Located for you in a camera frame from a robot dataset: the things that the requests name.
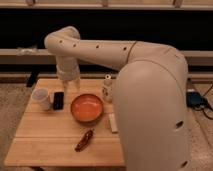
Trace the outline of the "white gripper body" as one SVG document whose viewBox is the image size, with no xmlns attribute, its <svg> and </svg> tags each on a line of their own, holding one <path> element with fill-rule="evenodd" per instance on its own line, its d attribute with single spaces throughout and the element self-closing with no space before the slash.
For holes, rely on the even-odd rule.
<svg viewBox="0 0 213 171">
<path fill-rule="evenodd" d="M 78 61 L 74 57 L 56 57 L 58 78 L 62 81 L 72 81 L 80 76 Z"/>
</svg>

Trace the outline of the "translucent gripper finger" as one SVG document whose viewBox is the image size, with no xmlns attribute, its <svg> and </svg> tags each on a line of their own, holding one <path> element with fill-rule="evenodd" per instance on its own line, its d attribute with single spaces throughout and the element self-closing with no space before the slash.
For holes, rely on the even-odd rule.
<svg viewBox="0 0 213 171">
<path fill-rule="evenodd" d="M 77 91 L 80 90 L 80 87 L 81 87 L 80 82 L 81 82 L 80 78 L 77 78 L 77 79 L 74 80 L 74 84 L 75 84 Z"/>
<path fill-rule="evenodd" d="M 67 92 L 69 89 L 69 81 L 62 81 L 62 86 L 63 86 L 64 94 L 67 95 Z"/>
</svg>

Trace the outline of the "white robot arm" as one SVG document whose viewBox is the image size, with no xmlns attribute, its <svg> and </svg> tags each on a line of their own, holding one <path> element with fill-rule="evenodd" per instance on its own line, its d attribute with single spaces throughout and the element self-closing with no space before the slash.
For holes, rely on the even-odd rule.
<svg viewBox="0 0 213 171">
<path fill-rule="evenodd" d="M 187 136 L 188 65 L 176 48 L 141 41 L 82 40 L 65 27 L 45 37 L 61 79 L 70 57 L 118 71 L 113 106 L 127 171 L 191 171 Z"/>
</svg>

